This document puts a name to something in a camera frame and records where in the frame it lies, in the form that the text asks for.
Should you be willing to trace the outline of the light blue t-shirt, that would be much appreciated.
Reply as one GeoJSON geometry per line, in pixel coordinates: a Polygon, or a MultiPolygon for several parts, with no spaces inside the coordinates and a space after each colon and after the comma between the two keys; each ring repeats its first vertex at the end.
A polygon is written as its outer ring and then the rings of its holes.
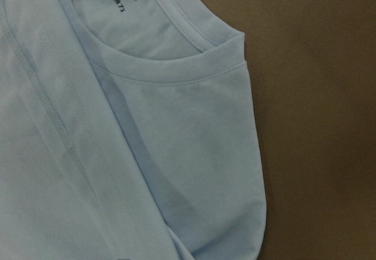
{"type": "Polygon", "coordinates": [[[1,0],[2,259],[257,259],[258,144],[201,0],[1,0]]]}

